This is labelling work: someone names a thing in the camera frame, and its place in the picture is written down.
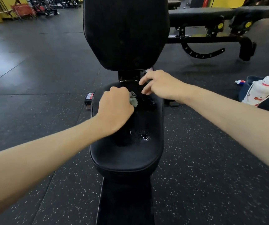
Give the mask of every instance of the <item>rubber gym floor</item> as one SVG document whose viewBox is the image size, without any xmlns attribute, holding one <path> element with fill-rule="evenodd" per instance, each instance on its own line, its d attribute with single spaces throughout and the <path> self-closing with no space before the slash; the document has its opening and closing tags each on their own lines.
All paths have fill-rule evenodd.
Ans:
<svg viewBox="0 0 269 225">
<path fill-rule="evenodd" d="M 0 151 L 87 120 L 85 95 L 118 80 L 86 42 L 82 9 L 59 12 L 0 24 Z M 248 63 L 238 60 L 238 43 L 192 45 L 226 48 L 207 60 L 167 44 L 154 68 L 237 99 L 235 80 L 269 74 L 269 19 L 248 36 L 258 44 Z M 164 112 L 165 149 L 152 175 L 156 225 L 269 224 L 269 168 L 191 108 Z M 101 181 L 86 148 L 1 214 L 0 225 L 95 224 Z"/>
</svg>

